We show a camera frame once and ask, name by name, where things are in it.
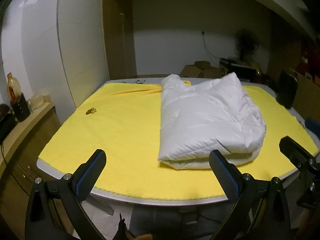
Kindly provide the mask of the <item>dark soy sauce bottle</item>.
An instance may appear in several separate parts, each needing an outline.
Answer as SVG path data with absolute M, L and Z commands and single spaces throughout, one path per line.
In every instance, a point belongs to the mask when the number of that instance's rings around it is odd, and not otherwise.
M 18 122 L 23 122 L 30 115 L 30 110 L 23 93 L 17 98 L 15 103 L 11 102 L 10 104 Z

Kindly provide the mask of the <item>plastic oil bottle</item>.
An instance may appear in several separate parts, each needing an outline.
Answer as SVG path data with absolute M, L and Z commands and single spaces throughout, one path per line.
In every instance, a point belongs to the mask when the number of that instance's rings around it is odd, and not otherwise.
M 20 83 L 18 80 L 13 77 L 12 73 L 7 75 L 8 83 L 7 83 L 7 93 L 11 103 L 15 104 L 20 96 L 22 95 Z

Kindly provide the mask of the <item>brown wooden wardrobe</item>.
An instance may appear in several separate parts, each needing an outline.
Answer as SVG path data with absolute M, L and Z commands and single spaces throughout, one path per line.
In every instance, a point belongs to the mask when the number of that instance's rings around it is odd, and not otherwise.
M 111 80 L 137 76 L 132 0 L 102 0 L 103 32 Z

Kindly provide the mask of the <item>small brown yellow scrap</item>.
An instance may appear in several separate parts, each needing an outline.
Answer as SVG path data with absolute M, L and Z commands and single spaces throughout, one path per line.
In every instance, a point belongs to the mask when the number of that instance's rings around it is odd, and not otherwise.
M 86 112 L 86 115 L 88 115 L 88 114 L 93 114 L 93 113 L 95 113 L 97 110 L 94 108 L 94 107 L 92 107 L 92 108 L 90 108 L 87 112 Z

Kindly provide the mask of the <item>white puffer jacket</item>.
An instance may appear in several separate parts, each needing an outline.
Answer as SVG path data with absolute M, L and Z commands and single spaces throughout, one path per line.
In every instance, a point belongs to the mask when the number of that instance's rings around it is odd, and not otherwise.
M 213 150 L 236 166 L 257 158 L 266 122 L 235 73 L 191 86 L 169 75 L 161 88 L 158 161 L 183 170 L 209 169 Z

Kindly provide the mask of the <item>wooden side cabinet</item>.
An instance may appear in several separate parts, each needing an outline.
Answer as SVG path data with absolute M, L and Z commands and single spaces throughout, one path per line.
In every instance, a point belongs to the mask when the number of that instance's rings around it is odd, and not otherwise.
M 45 103 L 19 122 L 3 141 L 1 153 L 1 215 L 18 239 L 24 239 L 25 214 L 33 182 L 45 175 L 38 156 L 60 128 L 54 104 Z

